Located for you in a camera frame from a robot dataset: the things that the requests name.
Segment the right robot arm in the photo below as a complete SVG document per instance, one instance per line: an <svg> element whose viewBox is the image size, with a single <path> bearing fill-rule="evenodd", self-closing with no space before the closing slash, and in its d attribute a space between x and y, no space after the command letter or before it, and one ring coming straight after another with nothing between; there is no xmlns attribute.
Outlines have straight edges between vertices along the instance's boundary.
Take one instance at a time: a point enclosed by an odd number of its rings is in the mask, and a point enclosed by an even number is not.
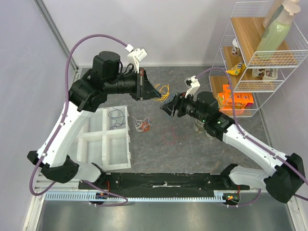
<svg viewBox="0 0 308 231"><path fill-rule="evenodd" d="M229 165L227 173L220 177L225 189L246 185L266 190L277 201L287 203L307 181L299 155L279 152L244 131L233 118L219 110L218 101L208 91L202 91L196 97L177 93L160 108L170 117L188 115L202 122L211 137L233 146L261 167L252 169Z"/></svg>

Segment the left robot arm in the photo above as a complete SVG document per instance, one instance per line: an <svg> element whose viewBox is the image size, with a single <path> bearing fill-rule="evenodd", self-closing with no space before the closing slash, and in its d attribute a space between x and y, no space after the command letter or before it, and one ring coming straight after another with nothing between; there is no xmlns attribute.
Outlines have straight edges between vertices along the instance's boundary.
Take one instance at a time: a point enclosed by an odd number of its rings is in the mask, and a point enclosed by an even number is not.
<svg viewBox="0 0 308 231"><path fill-rule="evenodd" d="M45 178L58 183L87 180L95 189L104 187L103 171L96 164L73 161L68 150L84 124L107 101L108 95L129 94L136 101L161 96L140 67L146 55L144 48L131 51L128 60L132 69L127 73L122 73L120 55L115 52L102 51L93 58L92 68L70 87L68 102L45 143L27 155L32 164L41 168Z"/></svg>

